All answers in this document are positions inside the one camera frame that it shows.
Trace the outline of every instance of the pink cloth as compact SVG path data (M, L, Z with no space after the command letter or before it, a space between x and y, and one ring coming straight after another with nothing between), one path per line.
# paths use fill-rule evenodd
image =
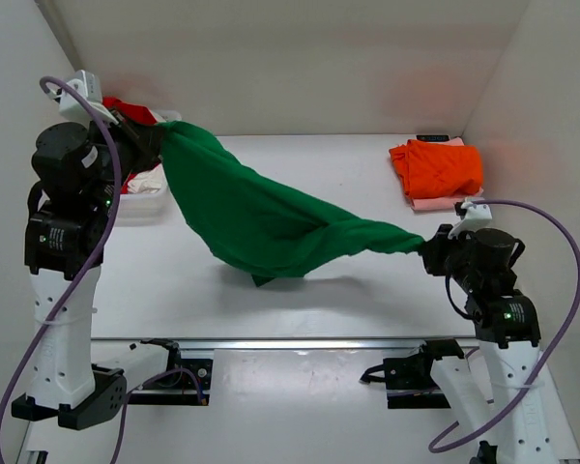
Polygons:
M441 143L443 145L451 145L454 147L463 146L464 142L460 137L453 138L447 142L433 142ZM483 193L483 189L480 188L479 191L473 196L480 196ZM452 210L455 203L458 203L466 198L462 195L457 196L443 196L440 198L424 198L410 200L410 207L415 211L442 211L442 210Z

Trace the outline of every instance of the green cloth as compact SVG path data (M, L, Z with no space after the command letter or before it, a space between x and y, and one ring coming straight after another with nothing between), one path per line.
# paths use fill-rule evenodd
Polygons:
M260 176L199 127L161 125L163 169L187 224L214 256L252 274L258 286L366 249L409 253L423 244L395 225L361 219Z

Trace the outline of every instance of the white label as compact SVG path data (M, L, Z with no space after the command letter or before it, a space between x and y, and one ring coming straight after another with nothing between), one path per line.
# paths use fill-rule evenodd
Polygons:
M97 147L93 147L88 155L81 159L81 163L84 165L86 169L93 165L93 162L97 160L97 156L99 152L97 151Z

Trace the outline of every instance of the orange cloth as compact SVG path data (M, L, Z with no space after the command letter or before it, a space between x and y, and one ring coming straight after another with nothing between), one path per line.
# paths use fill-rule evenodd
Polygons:
M472 146L409 140L389 153L410 199L475 195L483 184L479 151Z

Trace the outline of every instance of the white floor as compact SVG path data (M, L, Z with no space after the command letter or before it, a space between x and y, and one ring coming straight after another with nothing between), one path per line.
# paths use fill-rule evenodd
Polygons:
M471 446L427 450L454 420L449 410L388 410L382 385L358 382L383 357L368 350L215 351L210 405L130 406L119 463L469 462ZM483 377L480 357L472 369ZM579 458L556 391L546 386L555 452ZM81 432L46 420L31 427L24 449L48 451L46 464L103 464L117 432L117 419Z
M453 212L415 214L389 148L412 135L240 136L224 146L245 165L365 217L431 238ZM464 296L455 288L460 305ZM473 335L418 255L364 252L255 288L216 260L168 196L153 224L118 226L106 247L95 338L426 337Z

